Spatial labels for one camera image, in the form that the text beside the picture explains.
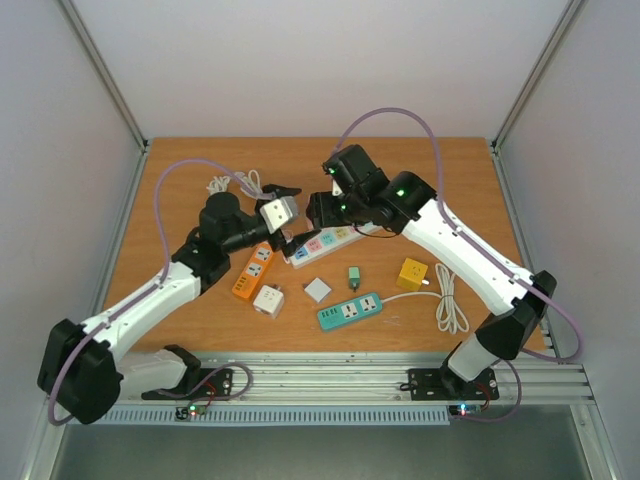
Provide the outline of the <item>white multicolour power strip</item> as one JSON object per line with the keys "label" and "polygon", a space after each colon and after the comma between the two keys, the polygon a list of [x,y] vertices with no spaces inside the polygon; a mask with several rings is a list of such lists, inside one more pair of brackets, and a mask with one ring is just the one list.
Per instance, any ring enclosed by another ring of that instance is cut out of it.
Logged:
{"label": "white multicolour power strip", "polygon": [[366,234],[373,234],[380,230],[379,226],[372,223],[357,228],[354,226],[325,228],[320,234],[302,245],[292,257],[284,257],[283,261],[294,269],[300,269],[364,239]]}

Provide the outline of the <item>yellow cube adapter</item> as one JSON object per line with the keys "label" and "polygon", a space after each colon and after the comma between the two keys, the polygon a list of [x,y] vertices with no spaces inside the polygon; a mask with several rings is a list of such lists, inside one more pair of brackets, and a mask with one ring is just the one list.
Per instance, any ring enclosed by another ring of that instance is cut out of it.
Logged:
{"label": "yellow cube adapter", "polygon": [[417,292],[421,289],[423,281],[426,279],[428,265],[417,260],[406,258],[402,263],[396,279],[396,285],[410,292]]}

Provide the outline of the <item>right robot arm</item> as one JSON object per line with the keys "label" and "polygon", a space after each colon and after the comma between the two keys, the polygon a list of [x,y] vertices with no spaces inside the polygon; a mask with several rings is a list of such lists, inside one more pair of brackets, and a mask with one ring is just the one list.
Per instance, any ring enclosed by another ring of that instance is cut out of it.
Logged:
{"label": "right robot arm", "polygon": [[322,165],[333,187],[311,195],[306,216],[314,228],[371,223],[400,234],[446,265],[489,310],[484,322],[448,355],[440,378],[448,398],[459,398],[499,360],[513,360],[547,311],[557,285],[548,272],[533,274],[458,223],[437,192],[418,175],[388,178],[359,145]]}

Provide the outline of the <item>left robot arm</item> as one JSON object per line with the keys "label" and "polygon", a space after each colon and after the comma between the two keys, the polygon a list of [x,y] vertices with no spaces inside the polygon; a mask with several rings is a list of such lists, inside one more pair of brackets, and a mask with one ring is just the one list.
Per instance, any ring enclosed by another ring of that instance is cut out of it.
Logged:
{"label": "left robot arm", "polygon": [[80,323],[63,319],[50,330],[38,387],[49,397],[48,420],[65,424],[55,410],[83,424],[100,419],[115,404],[124,376],[118,362],[148,331],[214,286],[231,268],[232,253],[266,242],[294,254],[314,231],[286,239],[283,229],[300,210],[298,188],[269,184],[253,213],[230,192],[211,195],[199,220],[163,268],[123,300]]}

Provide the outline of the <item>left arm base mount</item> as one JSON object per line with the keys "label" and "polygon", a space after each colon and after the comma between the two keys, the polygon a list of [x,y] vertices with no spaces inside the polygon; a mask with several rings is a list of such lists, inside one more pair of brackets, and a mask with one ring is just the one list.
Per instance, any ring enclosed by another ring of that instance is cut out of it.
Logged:
{"label": "left arm base mount", "polygon": [[193,400],[209,397],[211,394],[229,395],[233,386],[233,370],[225,368],[210,375],[213,371],[213,368],[188,369],[175,387],[143,392],[141,398],[147,401],[169,401]]}

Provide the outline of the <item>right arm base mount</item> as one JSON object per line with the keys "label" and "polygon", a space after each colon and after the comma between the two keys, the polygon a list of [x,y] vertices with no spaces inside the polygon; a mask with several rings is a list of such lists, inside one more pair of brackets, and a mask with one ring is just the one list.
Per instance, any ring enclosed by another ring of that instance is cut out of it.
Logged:
{"label": "right arm base mount", "polygon": [[446,374],[440,368],[412,368],[399,390],[408,392],[413,401],[480,401],[498,400],[500,393],[495,372],[484,369],[473,381],[465,382]]}

